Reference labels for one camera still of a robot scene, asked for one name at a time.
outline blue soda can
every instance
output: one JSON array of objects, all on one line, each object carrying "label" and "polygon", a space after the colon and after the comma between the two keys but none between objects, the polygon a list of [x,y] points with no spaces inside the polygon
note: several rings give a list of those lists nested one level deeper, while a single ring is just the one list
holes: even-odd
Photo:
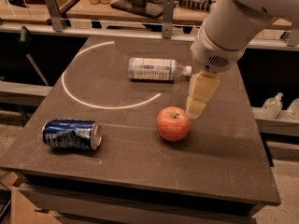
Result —
[{"label": "blue soda can", "polygon": [[50,147],[96,149],[102,141],[102,128],[96,121],[55,119],[45,124],[43,142]]}]

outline red apple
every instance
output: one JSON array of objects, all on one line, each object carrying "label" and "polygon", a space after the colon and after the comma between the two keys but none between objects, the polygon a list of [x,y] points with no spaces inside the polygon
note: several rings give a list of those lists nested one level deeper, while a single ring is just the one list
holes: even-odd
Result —
[{"label": "red apple", "polygon": [[159,113],[157,129],[162,138],[176,142],[187,135],[190,129],[190,120],[186,117],[183,109],[169,106]]}]

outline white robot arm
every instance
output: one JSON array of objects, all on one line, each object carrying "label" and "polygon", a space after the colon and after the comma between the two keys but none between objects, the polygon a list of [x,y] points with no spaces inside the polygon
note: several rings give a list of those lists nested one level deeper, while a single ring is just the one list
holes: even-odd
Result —
[{"label": "white robot arm", "polygon": [[230,69],[248,43],[278,18],[299,24],[299,0],[217,0],[192,44],[203,72],[192,76],[186,114],[197,119],[217,89],[217,73]]}]

